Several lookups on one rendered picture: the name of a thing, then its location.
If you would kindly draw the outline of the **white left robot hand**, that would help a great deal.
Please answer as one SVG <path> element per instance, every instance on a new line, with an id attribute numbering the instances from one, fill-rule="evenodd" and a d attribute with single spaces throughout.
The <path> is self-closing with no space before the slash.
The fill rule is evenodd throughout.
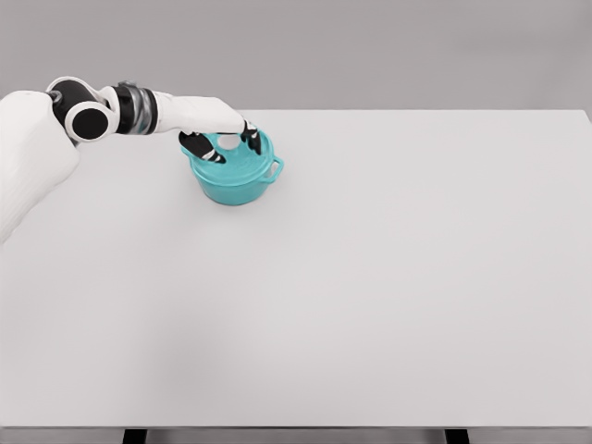
<path id="1" fill-rule="evenodd" d="M 224 164 L 226 158 L 213 147 L 205 133 L 237 134 L 256 154 L 262 151 L 258 128 L 215 97 L 174 97 L 167 111 L 167 123 L 182 132 L 179 141 L 187 151 L 207 162 Z"/>

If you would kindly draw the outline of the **teal pot lid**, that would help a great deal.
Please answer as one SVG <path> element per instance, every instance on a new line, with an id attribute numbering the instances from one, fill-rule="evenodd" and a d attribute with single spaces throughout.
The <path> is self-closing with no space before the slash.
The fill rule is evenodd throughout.
<path id="1" fill-rule="evenodd" d="M 222 155 L 225 163 L 216 163 L 191 153 L 181 146 L 181 151 L 188 156 L 194 176 L 205 183 L 233 187 L 251 182 L 272 183 L 283 167 L 283 161 L 275 156 L 273 143 L 261 130 L 260 153 L 252 150 L 247 141 L 239 134 L 205 133 L 217 154 Z"/>

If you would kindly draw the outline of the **teal pot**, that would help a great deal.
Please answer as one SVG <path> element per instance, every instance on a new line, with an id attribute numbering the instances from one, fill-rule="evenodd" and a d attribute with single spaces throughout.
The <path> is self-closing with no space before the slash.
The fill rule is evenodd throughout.
<path id="1" fill-rule="evenodd" d="M 251 182 L 240 186 L 223 187 L 208 184 L 200 180 L 198 180 L 198 182 L 203 189 L 204 194 L 208 198 L 219 204 L 225 205 L 241 205 L 252 202 L 259 198 L 265 192 L 267 187 L 272 184 L 258 181 L 257 183 Z"/>

